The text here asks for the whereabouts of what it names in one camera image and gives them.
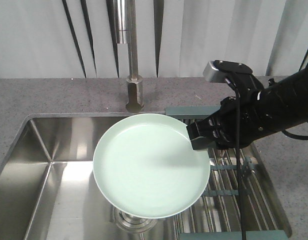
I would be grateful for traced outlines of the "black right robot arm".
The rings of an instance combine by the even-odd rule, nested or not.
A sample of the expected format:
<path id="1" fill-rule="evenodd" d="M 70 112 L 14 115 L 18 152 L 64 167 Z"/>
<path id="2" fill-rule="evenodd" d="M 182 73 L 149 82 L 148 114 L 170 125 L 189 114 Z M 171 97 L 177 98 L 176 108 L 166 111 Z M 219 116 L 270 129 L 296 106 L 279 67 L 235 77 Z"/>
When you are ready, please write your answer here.
<path id="1" fill-rule="evenodd" d="M 194 150 L 214 143 L 225 150 L 247 147 L 253 141 L 308 123 L 308 63 L 306 67 L 269 86 L 243 63 L 210 61 L 204 76 L 210 82 L 227 83 L 235 96 L 224 98 L 220 109 L 186 129 Z"/>

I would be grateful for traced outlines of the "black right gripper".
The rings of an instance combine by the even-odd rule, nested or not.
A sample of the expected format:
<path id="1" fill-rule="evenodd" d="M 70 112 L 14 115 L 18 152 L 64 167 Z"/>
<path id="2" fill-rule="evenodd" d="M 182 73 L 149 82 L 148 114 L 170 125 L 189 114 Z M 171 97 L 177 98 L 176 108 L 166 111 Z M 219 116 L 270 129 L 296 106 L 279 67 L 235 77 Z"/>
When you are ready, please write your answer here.
<path id="1" fill-rule="evenodd" d="M 226 97 L 220 109 L 205 119 L 186 127 L 191 146 L 195 151 L 208 148 L 244 148 L 259 138 L 258 118 L 249 104 L 242 104 L 235 97 Z"/>

